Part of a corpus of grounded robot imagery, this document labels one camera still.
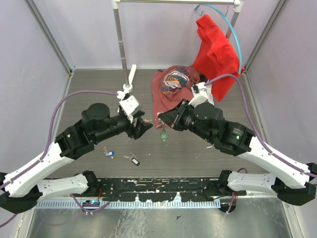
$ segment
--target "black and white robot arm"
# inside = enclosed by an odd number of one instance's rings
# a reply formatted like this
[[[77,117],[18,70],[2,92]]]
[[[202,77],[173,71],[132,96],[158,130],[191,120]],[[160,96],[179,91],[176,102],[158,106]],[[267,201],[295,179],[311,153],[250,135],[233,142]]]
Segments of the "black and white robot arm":
[[[30,167],[42,154],[18,170],[6,174],[0,173],[0,185],[10,182],[0,195],[0,207],[12,213],[21,213],[34,207],[37,202],[68,194],[94,194],[99,188],[98,180],[91,171],[71,178],[43,180],[55,170],[69,164],[82,155],[94,150],[94,145],[122,132],[128,137],[138,139],[153,125],[144,122],[144,112],[134,96],[118,92],[121,99],[118,115],[110,117],[109,107],[102,103],[91,105],[82,112],[82,119],[68,127],[56,137],[46,156],[18,177],[11,179]]]
[[[268,174],[243,174],[224,170],[218,180],[218,187],[226,195],[233,191],[249,190],[277,194],[282,201],[303,205],[315,198],[316,187],[309,183],[317,175],[314,163],[302,164],[268,146],[274,154],[303,170],[300,172],[285,164],[262,146],[252,130],[240,123],[227,121],[221,109],[204,102],[197,95],[190,102],[183,100],[174,109],[158,117],[170,128],[178,131],[189,130],[223,153],[249,160]]]

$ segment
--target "gray wood table surface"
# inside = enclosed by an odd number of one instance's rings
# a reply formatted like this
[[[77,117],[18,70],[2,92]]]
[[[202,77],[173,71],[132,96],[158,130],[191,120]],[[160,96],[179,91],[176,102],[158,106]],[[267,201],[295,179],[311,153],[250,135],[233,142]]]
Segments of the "gray wood table surface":
[[[151,81],[155,69],[137,69],[133,92],[146,113],[143,119],[153,120]],[[240,78],[247,93],[243,77]],[[77,90],[122,90],[121,70],[77,70],[70,83],[69,92]],[[253,112],[249,96],[248,106]],[[119,100],[115,96],[100,94],[76,95],[67,100],[60,120],[58,133],[81,119],[81,112],[93,103],[105,103],[110,108],[110,116],[117,114]],[[251,128],[245,115],[240,90],[235,84],[224,100],[215,106],[223,110],[224,117]],[[184,131],[166,129],[167,139],[160,138],[160,129],[153,127],[140,139],[127,137],[126,133],[110,138],[95,146],[95,150],[82,156],[73,163],[55,171],[51,177],[69,177],[85,170],[92,170],[98,177],[217,177],[222,170],[236,171],[241,167],[250,173],[265,173],[259,166],[230,155],[222,154],[214,147],[196,136]],[[104,155],[104,146],[114,151],[113,158]],[[135,166],[124,156],[131,153],[140,161]]]

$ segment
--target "red cloth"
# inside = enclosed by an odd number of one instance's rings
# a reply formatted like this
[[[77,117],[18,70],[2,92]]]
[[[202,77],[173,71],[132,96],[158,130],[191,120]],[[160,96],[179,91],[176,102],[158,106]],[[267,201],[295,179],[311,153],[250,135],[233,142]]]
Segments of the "red cloth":
[[[238,74],[239,59],[221,29],[206,14],[199,18],[196,23],[202,44],[193,67],[208,79],[213,79],[225,73],[240,77],[241,74]],[[213,83],[211,87],[212,95],[220,102],[229,92],[234,82],[233,78],[227,77]]]
[[[153,118],[159,126],[158,115],[176,107],[183,99],[192,100],[191,87],[199,83],[199,73],[193,67],[172,66],[156,72],[152,80]]]

